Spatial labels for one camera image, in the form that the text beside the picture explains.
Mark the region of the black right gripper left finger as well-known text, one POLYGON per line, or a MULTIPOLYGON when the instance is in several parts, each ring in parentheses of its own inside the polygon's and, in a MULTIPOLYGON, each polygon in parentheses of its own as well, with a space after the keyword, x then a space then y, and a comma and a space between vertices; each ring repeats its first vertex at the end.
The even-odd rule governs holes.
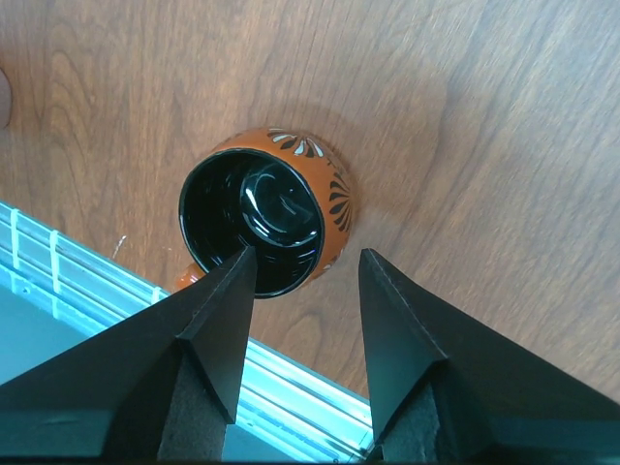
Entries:
POLYGON ((5 460, 218 460, 236 418, 256 254, 1 388, 5 460))

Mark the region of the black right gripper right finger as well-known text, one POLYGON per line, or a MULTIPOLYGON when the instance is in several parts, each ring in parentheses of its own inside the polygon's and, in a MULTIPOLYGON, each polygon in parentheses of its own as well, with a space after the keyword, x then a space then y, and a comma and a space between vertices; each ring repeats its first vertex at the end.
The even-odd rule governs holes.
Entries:
POLYGON ((381 458, 615 458, 619 406, 410 280, 358 265, 381 458))

